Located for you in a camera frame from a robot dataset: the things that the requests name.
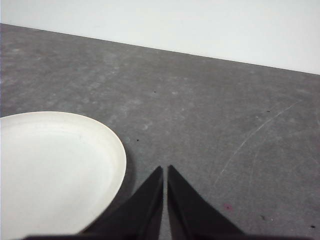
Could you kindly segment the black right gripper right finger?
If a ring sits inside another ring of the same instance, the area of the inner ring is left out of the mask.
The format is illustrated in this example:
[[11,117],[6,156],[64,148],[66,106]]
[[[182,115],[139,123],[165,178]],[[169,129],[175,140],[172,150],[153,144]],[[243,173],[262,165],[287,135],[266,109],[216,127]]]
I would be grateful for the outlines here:
[[264,240],[244,233],[207,203],[170,165],[167,173],[167,204],[174,240]]

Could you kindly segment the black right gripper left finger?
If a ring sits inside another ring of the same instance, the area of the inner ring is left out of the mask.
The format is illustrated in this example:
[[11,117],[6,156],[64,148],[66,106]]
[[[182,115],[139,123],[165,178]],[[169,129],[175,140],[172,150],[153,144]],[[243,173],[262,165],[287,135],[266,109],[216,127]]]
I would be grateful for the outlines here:
[[29,235],[26,240],[158,240],[163,211],[163,168],[157,167],[112,214],[77,234]]

